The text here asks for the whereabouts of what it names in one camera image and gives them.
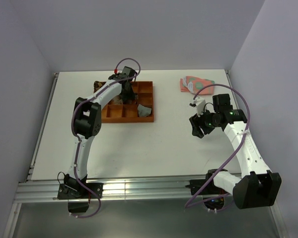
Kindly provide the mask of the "argyle beige orange sock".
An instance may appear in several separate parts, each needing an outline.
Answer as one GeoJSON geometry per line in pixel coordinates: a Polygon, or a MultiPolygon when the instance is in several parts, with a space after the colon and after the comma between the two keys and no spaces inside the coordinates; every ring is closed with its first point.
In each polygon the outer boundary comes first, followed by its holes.
{"type": "Polygon", "coordinates": [[[113,104],[113,105],[122,105],[122,104],[123,104],[123,100],[121,99],[120,95],[115,96],[115,97],[112,99],[112,104],[113,104]]]}

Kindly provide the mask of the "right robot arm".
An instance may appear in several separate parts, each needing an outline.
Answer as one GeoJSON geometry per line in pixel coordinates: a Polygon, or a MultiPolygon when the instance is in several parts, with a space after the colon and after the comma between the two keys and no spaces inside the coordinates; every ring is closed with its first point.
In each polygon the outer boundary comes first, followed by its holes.
{"type": "Polygon", "coordinates": [[[213,96],[213,112],[206,109],[206,104],[202,97],[197,97],[190,103],[190,106],[196,109],[196,113],[189,119],[192,134],[203,138],[215,128],[221,128],[234,149],[229,158],[237,158],[241,176],[234,176],[224,169],[224,165],[208,171],[206,181],[185,206],[193,206],[193,200],[204,189],[210,193],[216,193],[222,189],[226,195],[231,194],[239,209],[273,206],[282,179],[279,173],[271,171],[260,155],[248,130],[248,119],[245,113],[241,109],[233,108],[229,94],[213,96]]]}

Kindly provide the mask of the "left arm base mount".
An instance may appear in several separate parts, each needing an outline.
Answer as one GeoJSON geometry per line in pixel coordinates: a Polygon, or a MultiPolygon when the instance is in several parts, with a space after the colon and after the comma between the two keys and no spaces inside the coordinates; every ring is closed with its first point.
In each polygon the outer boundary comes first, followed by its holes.
{"type": "MultiPolygon", "coordinates": [[[[103,184],[102,183],[87,183],[86,187],[93,191],[99,198],[102,197],[103,184]]],[[[72,190],[68,186],[65,186],[63,183],[59,186],[59,191],[57,195],[58,200],[67,200],[67,199],[88,199],[96,198],[96,195],[92,194],[86,188],[80,188],[79,191],[72,190]]]]}

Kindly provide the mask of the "grey ankle sock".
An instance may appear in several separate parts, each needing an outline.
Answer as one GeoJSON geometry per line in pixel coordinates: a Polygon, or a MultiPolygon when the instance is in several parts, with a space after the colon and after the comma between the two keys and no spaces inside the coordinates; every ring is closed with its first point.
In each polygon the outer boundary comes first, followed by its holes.
{"type": "Polygon", "coordinates": [[[150,116],[152,112],[152,108],[145,107],[141,104],[138,105],[137,110],[138,110],[138,116],[141,118],[150,116]]]}

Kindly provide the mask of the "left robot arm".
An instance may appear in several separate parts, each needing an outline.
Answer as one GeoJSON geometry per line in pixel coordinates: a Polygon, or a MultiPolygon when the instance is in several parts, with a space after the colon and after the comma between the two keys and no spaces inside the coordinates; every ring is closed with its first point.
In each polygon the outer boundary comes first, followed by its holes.
{"type": "Polygon", "coordinates": [[[95,136],[101,129],[101,111],[115,97],[123,100],[134,97],[131,82],[139,75],[131,67],[124,67],[121,72],[114,70],[107,81],[95,81],[94,91],[87,98],[79,97],[75,101],[71,121],[71,130],[75,136],[75,152],[64,182],[60,184],[58,199],[83,198],[91,193],[86,185],[87,162],[95,136]]]}

